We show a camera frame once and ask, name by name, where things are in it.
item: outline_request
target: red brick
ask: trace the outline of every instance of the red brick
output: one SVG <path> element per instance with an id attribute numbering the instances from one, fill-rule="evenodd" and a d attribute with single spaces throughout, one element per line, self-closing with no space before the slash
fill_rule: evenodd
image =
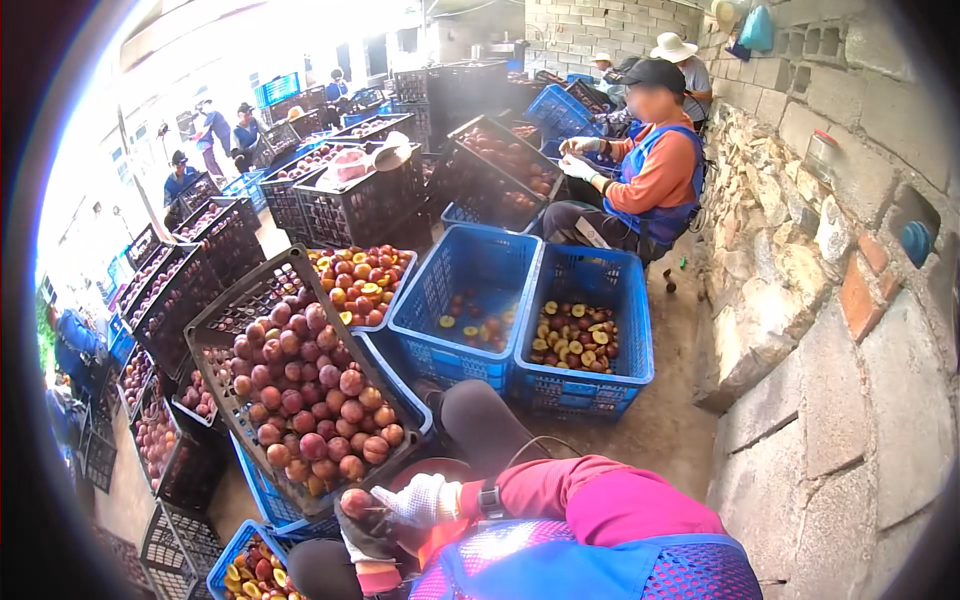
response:
<path id="1" fill-rule="evenodd" d="M 840 288 L 840 305 L 847 318 L 847 327 L 858 344 L 873 330 L 886 310 L 886 306 L 880 306 L 870 293 L 869 281 L 875 277 L 861 256 L 859 252 L 851 256 L 847 276 Z"/>
<path id="2" fill-rule="evenodd" d="M 863 252 L 863 255 L 867 257 L 867 262 L 870 263 L 870 267 L 875 273 L 881 273 L 887 268 L 887 264 L 890 262 L 890 256 L 887 255 L 887 251 L 884 250 L 869 233 L 861 235 L 857 244 L 860 246 L 860 251 Z"/>

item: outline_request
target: concrete floor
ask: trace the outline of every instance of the concrete floor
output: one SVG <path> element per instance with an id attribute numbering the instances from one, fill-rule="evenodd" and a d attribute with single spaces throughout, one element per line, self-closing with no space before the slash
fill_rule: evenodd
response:
<path id="1" fill-rule="evenodd" d="M 289 246 L 286 234 L 274 226 L 268 210 L 260 214 L 260 220 L 264 227 L 257 232 L 257 238 L 268 257 Z M 434 233 L 437 239 L 440 232 Z M 687 263 L 681 271 L 682 255 L 686 255 Z M 697 335 L 697 281 L 692 259 L 692 235 L 688 234 L 681 238 L 674 251 L 648 270 L 647 294 L 656 375 L 619 422 L 561 421 L 529 416 L 521 419 L 535 434 L 556 436 L 581 452 L 603 454 L 653 470 L 681 492 L 702 501 L 707 495 L 717 418 L 692 403 Z M 667 294 L 665 290 L 662 272 L 667 268 L 672 269 L 671 278 L 677 284 L 674 294 Z M 96 520 L 139 549 L 154 511 L 154 501 L 123 410 L 114 419 L 113 428 L 117 458 L 110 494 L 96 491 Z M 569 455 L 558 444 L 547 445 L 558 457 Z M 229 541 L 245 519 L 259 519 L 243 472 L 236 457 L 231 457 L 207 512 L 223 542 Z"/>

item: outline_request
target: straw hat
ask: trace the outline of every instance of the straw hat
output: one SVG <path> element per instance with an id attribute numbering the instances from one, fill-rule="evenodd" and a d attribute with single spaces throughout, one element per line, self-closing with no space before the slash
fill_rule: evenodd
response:
<path id="1" fill-rule="evenodd" d="M 657 47 L 650 51 L 651 58 L 667 59 L 670 62 L 680 62 L 697 54 L 696 44 L 680 40 L 680 36 L 672 32 L 657 36 Z"/>

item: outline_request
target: baseball cap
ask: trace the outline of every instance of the baseball cap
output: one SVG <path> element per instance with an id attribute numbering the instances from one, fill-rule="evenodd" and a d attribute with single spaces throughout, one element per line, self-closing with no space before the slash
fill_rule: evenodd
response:
<path id="1" fill-rule="evenodd" d="M 684 73 L 676 64 L 664 59 L 648 59 L 637 62 L 623 74 L 620 83 L 624 85 L 662 85 L 677 94 L 683 94 L 686 89 Z"/>

